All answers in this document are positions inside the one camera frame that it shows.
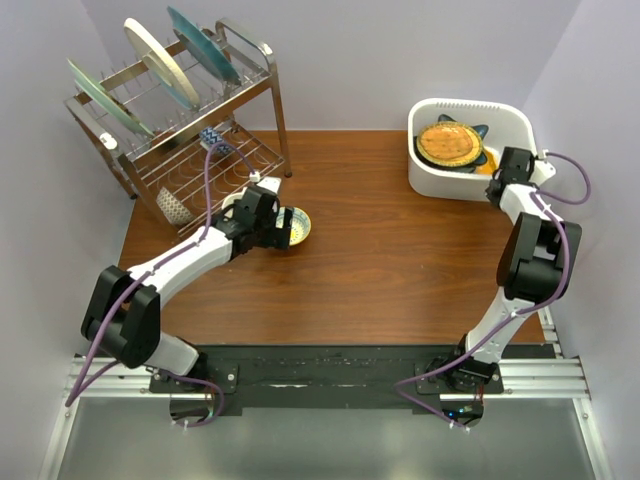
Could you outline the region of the yellow patterned plate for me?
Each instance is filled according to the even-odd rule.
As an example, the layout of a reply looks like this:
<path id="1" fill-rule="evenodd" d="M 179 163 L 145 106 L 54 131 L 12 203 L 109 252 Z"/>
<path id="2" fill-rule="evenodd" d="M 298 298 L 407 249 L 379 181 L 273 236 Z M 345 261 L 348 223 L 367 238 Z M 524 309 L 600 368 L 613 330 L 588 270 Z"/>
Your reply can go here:
<path id="1" fill-rule="evenodd" d="M 475 149 L 475 152 L 474 152 L 474 153 L 472 153 L 472 154 L 465 155 L 464 157 L 460 157 L 460 158 L 453 159 L 453 160 L 450 160 L 450 161 L 446 161 L 446 160 L 439 160 L 439 159 L 436 159 L 436 158 L 433 158 L 433 157 L 429 156 L 429 155 L 428 155 L 428 154 L 427 154 L 427 153 L 422 149 L 422 147 L 419 145 L 419 138 L 420 138 L 420 135 L 423 133 L 423 131 L 424 131 L 427 127 L 432 126 L 432 125 L 435 125 L 435 124 L 438 124 L 438 123 L 450 123 L 450 124 L 455 123 L 455 124 L 457 124 L 457 125 L 459 125 L 459 126 L 467 127 L 467 128 L 468 128 L 468 130 L 469 130 L 469 132 L 470 132 L 471 134 L 473 134 L 473 135 L 476 137 L 477 142 L 479 143 L 479 145 L 478 145 L 478 146 L 476 147 L 476 149 Z M 424 158 L 426 158 L 429 162 L 431 162 L 431 163 L 433 163 L 433 164 L 435 164 L 435 165 L 437 165 L 437 166 L 441 166 L 441 167 L 461 167 L 461 166 L 469 165 L 469 164 L 473 163 L 473 162 L 474 162 L 474 161 L 475 161 L 475 160 L 476 160 L 476 159 L 481 155 L 481 153 L 482 153 L 482 151 L 483 151 L 483 140 L 482 140 L 482 138 L 481 138 L 480 134 L 479 134 L 479 133 L 478 133 L 474 128 L 472 128 L 471 126 L 466 125 L 466 124 L 462 124 L 462 123 L 459 123 L 459 122 L 455 122 L 455 121 L 440 121 L 440 122 L 436 122 L 436 123 L 433 123 L 433 124 L 431 124 L 431 125 L 426 126 L 426 127 L 425 127 L 425 128 L 424 128 L 424 129 L 423 129 L 423 130 L 422 130 L 422 131 L 417 135 L 417 140 L 416 140 L 416 142 L 417 142 L 417 149 L 418 149 L 419 153 L 420 153 Z"/>

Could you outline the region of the black dish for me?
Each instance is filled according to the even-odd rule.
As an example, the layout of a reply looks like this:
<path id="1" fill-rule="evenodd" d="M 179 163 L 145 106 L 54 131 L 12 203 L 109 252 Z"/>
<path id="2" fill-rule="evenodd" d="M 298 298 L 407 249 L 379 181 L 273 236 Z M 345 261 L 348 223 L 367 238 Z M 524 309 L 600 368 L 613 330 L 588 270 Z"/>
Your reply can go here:
<path id="1" fill-rule="evenodd" d="M 446 114 L 440 114 L 440 115 L 438 116 L 438 118 L 437 118 L 437 121 L 436 121 L 436 122 L 440 122 L 440 121 L 455 121 L 455 122 L 458 122 L 458 121 L 456 121 L 454 118 L 452 118 L 451 116 L 446 115 Z M 481 136 L 481 138 L 482 138 L 482 140 L 483 140 L 483 151 L 484 151 L 484 150 L 485 150 L 485 147 L 484 147 L 484 139 L 485 139 L 485 136 L 487 135 L 487 133 L 489 132 L 489 126 L 488 126 L 488 125 L 486 125 L 486 124 L 469 125 L 469 126 L 471 126 L 472 128 L 474 128 L 474 129 L 475 129 L 475 130 L 480 134 L 480 136 Z M 480 166 L 480 165 L 483 165 L 483 164 L 486 162 L 486 158 L 485 158 L 484 153 L 483 153 L 483 151 L 482 151 L 481 155 L 480 155 L 480 156 L 479 156 L 479 157 L 478 157 L 478 158 L 477 158 L 473 163 L 471 163 L 471 164 L 469 164 L 469 165 L 461 166 L 461 167 L 441 167 L 441 166 L 437 166 L 437 165 L 435 165 L 435 164 L 433 164 L 433 163 L 429 162 L 426 158 L 424 158 L 424 157 L 419 153 L 419 151 L 418 151 L 418 149 L 417 149 L 417 142 L 416 142 L 416 140 L 417 140 L 417 135 L 413 138 L 413 144 L 414 144 L 414 151 L 415 151 L 415 154 L 416 154 L 416 156 L 417 156 L 417 157 L 418 157 L 418 158 L 419 158 L 419 159 L 420 159 L 424 164 L 426 164 L 427 166 L 430 166 L 430 167 L 432 167 L 432 168 L 439 169 L 439 170 L 443 170 L 443 171 L 448 171 L 448 172 L 453 172 L 453 173 L 475 173 L 475 169 L 476 169 L 476 167 L 477 167 L 477 166 Z"/>

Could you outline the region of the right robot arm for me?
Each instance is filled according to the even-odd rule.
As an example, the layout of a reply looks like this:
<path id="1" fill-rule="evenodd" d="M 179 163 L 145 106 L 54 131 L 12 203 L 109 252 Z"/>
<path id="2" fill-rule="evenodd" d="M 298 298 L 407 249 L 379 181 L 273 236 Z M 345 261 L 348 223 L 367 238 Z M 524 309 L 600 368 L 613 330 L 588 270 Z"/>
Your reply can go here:
<path id="1" fill-rule="evenodd" d="M 496 296 L 445 369 L 446 382 L 456 392 L 489 383 L 525 321 L 569 286 L 583 229 L 562 220 L 542 199 L 534 179 L 542 165 L 531 151 L 506 147 L 486 189 L 487 199 L 508 216 L 513 229 L 497 267 Z"/>

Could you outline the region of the orange polka dot plate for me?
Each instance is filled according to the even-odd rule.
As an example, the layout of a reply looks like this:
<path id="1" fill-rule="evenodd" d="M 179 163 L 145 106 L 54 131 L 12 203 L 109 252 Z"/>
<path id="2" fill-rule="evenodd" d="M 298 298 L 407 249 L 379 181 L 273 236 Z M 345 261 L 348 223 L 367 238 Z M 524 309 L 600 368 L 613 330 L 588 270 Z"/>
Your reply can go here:
<path id="1" fill-rule="evenodd" d="M 479 175 L 491 176 L 498 168 L 498 164 L 495 160 L 495 155 L 488 150 L 484 150 L 483 153 L 486 158 L 486 162 L 483 165 L 477 166 L 475 169 L 475 173 Z"/>

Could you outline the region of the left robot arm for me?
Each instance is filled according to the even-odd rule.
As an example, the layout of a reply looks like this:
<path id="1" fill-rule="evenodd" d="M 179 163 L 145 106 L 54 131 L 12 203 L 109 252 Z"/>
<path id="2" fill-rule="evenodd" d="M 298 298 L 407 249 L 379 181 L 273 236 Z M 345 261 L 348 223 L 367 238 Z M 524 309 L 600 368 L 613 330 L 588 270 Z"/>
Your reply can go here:
<path id="1" fill-rule="evenodd" d="M 211 224 L 159 257 L 125 271 L 106 268 L 98 277 L 81 334 L 128 368 L 146 366 L 172 373 L 185 392 L 207 380 L 201 353 L 188 342 L 162 331 L 161 312 L 182 289 L 208 271 L 254 247 L 289 248 L 292 210 L 277 225 L 281 181 L 266 177 L 244 189 Z"/>

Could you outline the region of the clear glass plate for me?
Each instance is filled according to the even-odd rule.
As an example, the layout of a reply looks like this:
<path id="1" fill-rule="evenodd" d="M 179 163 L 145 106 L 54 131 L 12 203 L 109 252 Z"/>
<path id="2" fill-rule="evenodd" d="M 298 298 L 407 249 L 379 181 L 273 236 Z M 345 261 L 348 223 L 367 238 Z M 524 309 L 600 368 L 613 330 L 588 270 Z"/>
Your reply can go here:
<path id="1" fill-rule="evenodd" d="M 423 131 L 419 145 L 429 156 L 450 161 L 474 153 L 479 143 L 467 127 L 438 123 Z"/>

